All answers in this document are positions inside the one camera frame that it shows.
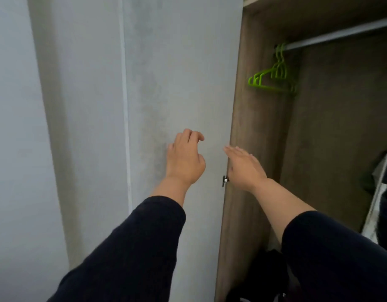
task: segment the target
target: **open wardrobe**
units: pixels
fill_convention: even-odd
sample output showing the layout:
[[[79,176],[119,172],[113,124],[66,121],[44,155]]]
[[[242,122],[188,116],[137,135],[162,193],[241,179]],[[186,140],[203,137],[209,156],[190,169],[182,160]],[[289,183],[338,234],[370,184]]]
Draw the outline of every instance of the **open wardrobe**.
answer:
[[[231,145],[361,233],[387,152],[387,0],[244,0]],[[256,199],[227,182],[216,301],[272,248]]]

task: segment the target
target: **green hanger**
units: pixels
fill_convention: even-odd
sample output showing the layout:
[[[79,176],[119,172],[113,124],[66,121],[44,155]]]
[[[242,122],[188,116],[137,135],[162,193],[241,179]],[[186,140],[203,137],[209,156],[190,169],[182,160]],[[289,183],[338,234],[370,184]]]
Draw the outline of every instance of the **green hanger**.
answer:
[[[289,92],[292,94],[297,93],[297,84],[293,81],[290,75],[287,73],[287,65],[285,58],[283,57],[284,43],[279,44],[276,47],[275,57],[277,62],[273,65],[271,69],[261,71],[254,76],[251,76],[248,80],[248,85],[252,87],[262,88],[266,90],[272,90],[277,92]],[[262,77],[264,75],[271,75],[271,79],[287,81],[289,88],[277,88],[272,86],[265,86],[262,84]]]

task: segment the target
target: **gray panel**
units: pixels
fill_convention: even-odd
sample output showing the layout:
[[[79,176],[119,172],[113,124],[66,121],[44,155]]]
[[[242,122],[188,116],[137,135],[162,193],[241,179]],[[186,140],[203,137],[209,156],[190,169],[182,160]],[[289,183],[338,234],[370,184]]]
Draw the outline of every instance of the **gray panel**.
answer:
[[[71,267],[128,216],[118,0],[29,0]]]
[[[68,270],[26,0],[0,0],[0,301],[45,301]]]
[[[131,191],[136,207],[164,176],[166,144],[202,131],[207,168],[187,193],[171,301],[212,301],[242,0],[124,0]]]

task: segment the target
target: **person's left hand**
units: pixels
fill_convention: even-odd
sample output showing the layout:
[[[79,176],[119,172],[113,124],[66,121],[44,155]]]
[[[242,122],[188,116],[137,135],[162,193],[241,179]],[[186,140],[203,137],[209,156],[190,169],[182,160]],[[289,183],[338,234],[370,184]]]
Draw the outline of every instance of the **person's left hand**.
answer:
[[[166,177],[176,178],[185,185],[194,184],[203,174],[206,162],[197,152],[197,144],[205,137],[198,131],[185,129],[168,145]]]

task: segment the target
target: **dark sleeve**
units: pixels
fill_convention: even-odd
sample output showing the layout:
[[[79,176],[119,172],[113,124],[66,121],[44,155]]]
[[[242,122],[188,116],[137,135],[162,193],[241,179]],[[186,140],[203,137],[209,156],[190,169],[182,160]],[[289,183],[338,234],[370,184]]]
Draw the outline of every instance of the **dark sleeve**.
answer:
[[[168,301],[185,219],[170,198],[146,199],[48,301]]]
[[[294,218],[282,253],[310,301],[387,301],[387,251],[322,213]]]

